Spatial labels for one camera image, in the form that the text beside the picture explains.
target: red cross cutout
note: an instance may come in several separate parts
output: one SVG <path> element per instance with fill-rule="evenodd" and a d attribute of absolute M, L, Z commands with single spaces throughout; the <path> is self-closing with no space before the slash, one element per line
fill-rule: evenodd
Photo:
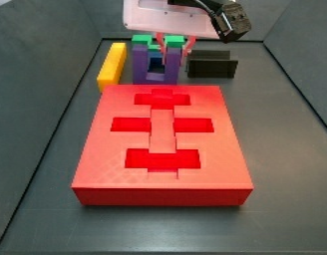
<path fill-rule="evenodd" d="M 153 89 L 150 94 L 136 94 L 134 105 L 150 106 L 150 117 L 114 118 L 110 131 L 148 132 L 149 148 L 128 149 L 125 167 L 149 172 L 200 168 L 197 149 L 176 149 L 177 132 L 213 132 L 211 119 L 173 117 L 173 107 L 189 106 L 189 96 Z"/>

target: yellow block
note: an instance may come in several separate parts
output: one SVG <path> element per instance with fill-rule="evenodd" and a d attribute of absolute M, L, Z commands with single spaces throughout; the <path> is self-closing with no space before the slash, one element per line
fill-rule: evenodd
<path fill-rule="evenodd" d="M 126 44 L 113 43 L 102 69 L 97 76 L 100 92 L 104 91 L 105 85 L 116 85 L 120 80 L 126 59 Z"/>

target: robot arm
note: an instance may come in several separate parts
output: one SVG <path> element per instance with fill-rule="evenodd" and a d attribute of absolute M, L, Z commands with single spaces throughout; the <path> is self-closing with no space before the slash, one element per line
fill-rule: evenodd
<path fill-rule="evenodd" d="M 204 10 L 215 33 L 223 43 L 237 40 L 251 30 L 251 24 L 243 8 L 232 1 L 217 3 L 212 0 L 167 0 L 167 3 Z"/>
<path fill-rule="evenodd" d="M 213 0 L 124 0 L 128 29 L 237 40 L 251 29 L 241 6 Z"/>

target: white robot part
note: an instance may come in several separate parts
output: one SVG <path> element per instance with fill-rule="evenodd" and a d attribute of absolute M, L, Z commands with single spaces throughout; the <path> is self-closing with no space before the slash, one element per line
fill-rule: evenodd
<path fill-rule="evenodd" d="M 124 25 L 130 30 L 219 38 L 201 9 L 171 6 L 165 0 L 124 0 Z"/>

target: black block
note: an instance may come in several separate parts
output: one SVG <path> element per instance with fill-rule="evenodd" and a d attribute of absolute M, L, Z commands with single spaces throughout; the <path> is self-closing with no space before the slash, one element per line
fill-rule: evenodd
<path fill-rule="evenodd" d="M 236 60 L 229 60 L 229 51 L 193 50 L 187 56 L 189 78 L 233 78 Z"/>

